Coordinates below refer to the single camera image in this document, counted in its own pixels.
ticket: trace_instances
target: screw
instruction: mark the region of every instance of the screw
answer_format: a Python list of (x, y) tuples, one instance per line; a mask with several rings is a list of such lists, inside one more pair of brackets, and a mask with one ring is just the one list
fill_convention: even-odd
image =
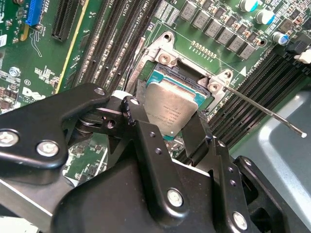
[(44, 141), (37, 146), (37, 152), (42, 156), (52, 157), (58, 153), (58, 146), (53, 141)]
[(170, 189), (167, 192), (167, 198), (169, 200), (169, 202), (175, 206), (175, 207), (180, 207), (183, 204), (183, 198), (180, 195), (180, 193), (174, 189)]
[(0, 132), (0, 147), (11, 147), (18, 142), (18, 135), (12, 131)]
[(244, 161), (246, 162), (247, 165), (249, 165), (249, 166), (252, 165), (251, 161), (249, 161), (247, 158), (244, 158)]
[(134, 99), (134, 98), (131, 99), (131, 102), (132, 102), (133, 104), (139, 105), (138, 100), (136, 100), (136, 99)]
[(97, 94), (101, 95), (101, 96), (104, 96), (104, 95), (105, 95), (104, 90), (102, 90), (102, 89), (99, 88), (99, 87), (95, 88), (94, 91), (95, 91)]
[(241, 215), (239, 212), (234, 212), (233, 213), (233, 219), (236, 223), (236, 225), (242, 229), (242, 230), (246, 230), (247, 229), (247, 222), (245, 220), (245, 218), (243, 217), (243, 215)]
[(21, 74), (21, 71), (19, 68), (17, 67), (11, 67), (9, 69), (9, 74), (12, 76), (12, 77), (19, 77), (20, 74)]

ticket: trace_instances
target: black bracket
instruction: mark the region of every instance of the black bracket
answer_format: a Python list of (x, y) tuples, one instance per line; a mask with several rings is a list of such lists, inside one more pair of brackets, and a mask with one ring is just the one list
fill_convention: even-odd
[[(68, 158), (67, 143), (77, 120), (109, 99), (105, 91), (89, 83), (1, 115), (0, 132), (12, 132), (17, 142), (1, 147), (0, 175), (33, 184), (55, 181)], [(54, 156), (37, 152), (44, 141), (58, 147)]]

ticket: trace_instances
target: chip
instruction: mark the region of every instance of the chip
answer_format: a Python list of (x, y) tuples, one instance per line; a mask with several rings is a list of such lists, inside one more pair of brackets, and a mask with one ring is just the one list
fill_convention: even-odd
[(217, 41), (223, 45), (226, 45), (230, 38), (232, 37), (233, 32), (229, 31), (227, 28), (223, 30), (223, 32), (218, 37)]
[(213, 4), (212, 1), (207, 0), (206, 2), (204, 2), (202, 8), (203, 8), (204, 10), (208, 11), (209, 7), (210, 7), (212, 4)]
[(220, 18), (223, 16), (223, 14), (224, 14), (225, 12), (226, 12), (226, 10), (225, 10), (224, 8), (219, 7), (218, 10), (216, 11), (214, 17), (215, 17), (216, 19), (220, 19)]
[(311, 30), (311, 17), (302, 26), (306, 30)]
[(248, 44), (243, 50), (242, 52), (239, 54), (239, 56), (245, 60), (247, 60), (252, 53), (255, 51), (255, 48), (253, 46), (251, 46), (250, 44)]
[(233, 52), (237, 52), (242, 47), (243, 43), (244, 40), (241, 37), (237, 36), (229, 45), (228, 49), (230, 49)]
[(240, 28), (238, 29), (238, 34), (243, 34), (243, 32), (246, 30), (246, 26), (244, 25), (244, 24), (242, 24), (241, 26), (240, 26)]
[(190, 21), (195, 13), (196, 5), (194, 3), (186, 1), (185, 7), (182, 10), (180, 17), (182, 17), (186, 21)]
[(221, 24), (213, 20), (212, 23), (209, 25), (208, 29), (206, 30), (205, 34), (209, 35), (210, 37), (215, 37), (219, 29), (221, 28)]
[(299, 14), (300, 14), (300, 11), (295, 9), (293, 13), (291, 14), (290, 18), (295, 19)]
[(255, 39), (256, 39), (256, 37), (258, 36), (258, 34), (257, 33), (252, 33), (249, 37), (248, 37), (248, 41), (249, 42), (253, 42)]
[(225, 23), (228, 27), (231, 27), (234, 22), (237, 21), (237, 18), (235, 18), (234, 16), (230, 16), (230, 18), (228, 19), (227, 23)]
[(294, 23), (290, 19), (285, 19), (281, 25), (280, 25), (280, 30), (282, 32), (287, 32), (293, 27)]
[(197, 27), (198, 29), (201, 29), (204, 27), (208, 19), (209, 19), (209, 15), (205, 11), (201, 11), (198, 14), (198, 16), (195, 18), (193, 25)]

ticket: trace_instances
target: mounting hole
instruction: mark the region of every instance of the mounting hole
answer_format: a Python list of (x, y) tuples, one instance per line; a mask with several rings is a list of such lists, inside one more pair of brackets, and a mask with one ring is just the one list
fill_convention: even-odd
[(262, 39), (260, 42), (259, 42), (259, 46), (260, 47), (264, 47), (265, 45), (267, 44), (267, 40), (266, 39)]
[(116, 122), (114, 120), (109, 120), (107, 123), (107, 128), (108, 129), (113, 129), (116, 125)]
[(95, 88), (94, 91), (95, 91), (97, 94), (101, 95), (101, 96), (104, 96), (104, 95), (105, 95), (104, 90), (102, 90), (102, 89), (99, 88), (99, 87)]
[(232, 185), (232, 186), (237, 186), (237, 183), (235, 183), (235, 181), (234, 180), (230, 180), (230, 184)]
[(158, 155), (161, 155), (162, 154), (162, 151), (160, 148), (156, 148), (155, 152), (158, 154)]
[(156, 134), (155, 134), (154, 132), (150, 132), (150, 133), (149, 133), (149, 136), (150, 136), (150, 137), (156, 137)]
[(221, 140), (218, 140), (218, 143), (220, 146), (225, 147), (225, 144)]
[(171, 36), (170, 35), (168, 35), (168, 34), (165, 34), (164, 35), (164, 40), (165, 40), (165, 42), (170, 42), (171, 41)]

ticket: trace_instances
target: gray metal panel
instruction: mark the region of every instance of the gray metal panel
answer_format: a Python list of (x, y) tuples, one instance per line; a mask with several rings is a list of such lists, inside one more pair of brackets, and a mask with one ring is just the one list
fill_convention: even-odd
[(311, 92), (300, 92), (278, 113), (308, 136), (272, 118), (232, 156), (252, 159), (311, 230)]

